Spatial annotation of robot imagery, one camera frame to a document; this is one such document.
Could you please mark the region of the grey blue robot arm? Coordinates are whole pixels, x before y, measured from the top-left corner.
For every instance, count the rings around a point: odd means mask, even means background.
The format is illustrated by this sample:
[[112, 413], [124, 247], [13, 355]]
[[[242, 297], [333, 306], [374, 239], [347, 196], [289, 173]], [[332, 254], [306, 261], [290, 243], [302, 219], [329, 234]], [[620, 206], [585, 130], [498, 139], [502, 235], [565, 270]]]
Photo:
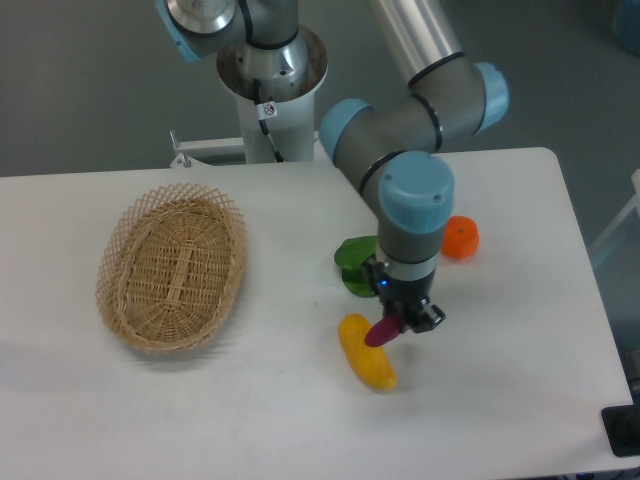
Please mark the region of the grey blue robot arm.
[[467, 59], [438, 2], [375, 1], [372, 10], [409, 95], [385, 111], [347, 99], [315, 124], [314, 95], [328, 60], [322, 41], [301, 25], [296, 2], [156, 3], [184, 60], [215, 56], [236, 100], [248, 162], [308, 161], [321, 145], [376, 216], [376, 249], [356, 267], [383, 307], [366, 337], [379, 346], [444, 320], [429, 291], [454, 179], [438, 151], [498, 122], [509, 91], [492, 64]]

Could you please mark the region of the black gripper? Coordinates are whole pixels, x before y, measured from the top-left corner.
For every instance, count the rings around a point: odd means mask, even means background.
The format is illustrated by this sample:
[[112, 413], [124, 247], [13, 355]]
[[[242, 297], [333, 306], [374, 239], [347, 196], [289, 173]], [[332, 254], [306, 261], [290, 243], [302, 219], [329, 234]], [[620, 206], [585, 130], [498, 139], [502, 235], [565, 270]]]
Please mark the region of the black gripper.
[[437, 266], [438, 254], [423, 262], [403, 263], [381, 253], [364, 262], [364, 273], [389, 329], [403, 330], [404, 320], [409, 320], [414, 333], [425, 333], [446, 319], [446, 313], [430, 299]]

